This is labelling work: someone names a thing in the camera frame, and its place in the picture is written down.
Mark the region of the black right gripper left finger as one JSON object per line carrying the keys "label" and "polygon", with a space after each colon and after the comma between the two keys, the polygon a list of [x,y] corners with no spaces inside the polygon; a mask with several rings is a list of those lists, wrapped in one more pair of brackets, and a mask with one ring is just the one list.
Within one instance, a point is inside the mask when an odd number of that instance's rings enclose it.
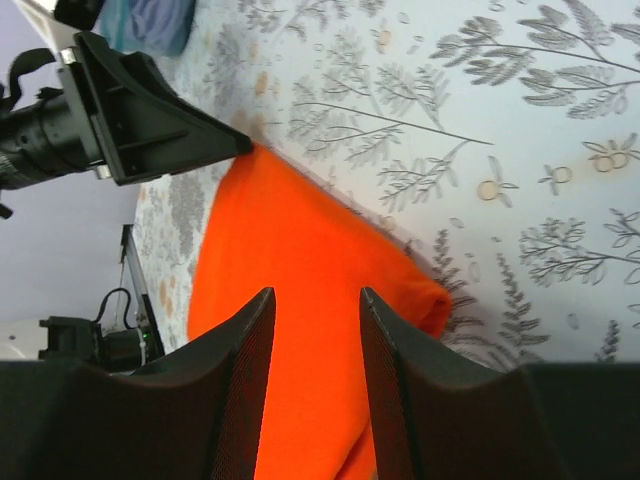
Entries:
{"label": "black right gripper left finger", "polygon": [[5,479],[250,479],[276,316],[272,288],[129,375],[78,359],[1,365]]}

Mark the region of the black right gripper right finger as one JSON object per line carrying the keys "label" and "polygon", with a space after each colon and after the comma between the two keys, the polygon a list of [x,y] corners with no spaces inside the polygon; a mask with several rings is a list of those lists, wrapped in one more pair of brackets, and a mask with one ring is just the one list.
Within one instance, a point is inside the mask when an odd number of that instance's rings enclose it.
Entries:
{"label": "black right gripper right finger", "polygon": [[372,289],[360,331],[382,479],[635,479],[639,367],[500,373],[407,323]]}

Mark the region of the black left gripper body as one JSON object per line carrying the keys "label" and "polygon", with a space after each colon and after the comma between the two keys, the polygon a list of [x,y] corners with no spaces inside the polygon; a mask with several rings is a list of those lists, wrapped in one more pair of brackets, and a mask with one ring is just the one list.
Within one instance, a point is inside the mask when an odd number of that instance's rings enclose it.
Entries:
{"label": "black left gripper body", "polygon": [[91,163],[119,185],[177,175],[252,152],[250,138],[181,99],[154,59],[123,54],[91,32],[74,35],[58,71]]}

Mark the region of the orange t shirt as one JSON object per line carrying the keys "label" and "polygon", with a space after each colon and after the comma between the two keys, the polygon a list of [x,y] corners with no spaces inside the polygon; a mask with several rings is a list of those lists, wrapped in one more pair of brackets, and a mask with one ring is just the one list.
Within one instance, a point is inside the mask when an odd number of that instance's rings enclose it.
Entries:
{"label": "orange t shirt", "polygon": [[259,146],[237,158],[218,187],[188,337],[266,287],[275,291],[276,321],[256,477],[371,478],[360,292],[373,289],[435,338],[451,312],[449,294],[382,233]]}

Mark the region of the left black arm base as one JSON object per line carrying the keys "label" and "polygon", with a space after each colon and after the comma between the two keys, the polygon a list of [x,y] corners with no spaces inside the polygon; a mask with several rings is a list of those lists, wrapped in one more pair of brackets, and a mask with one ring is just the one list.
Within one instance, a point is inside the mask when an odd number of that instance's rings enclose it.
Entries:
{"label": "left black arm base", "polygon": [[[124,293],[124,312],[137,301],[133,325],[124,321],[124,329],[105,333],[100,321],[111,295]],[[133,372],[165,355],[149,296],[132,296],[123,287],[108,292],[95,319],[51,316],[39,326],[47,330],[47,347],[38,352],[40,360],[76,359],[102,368],[108,373]]]}

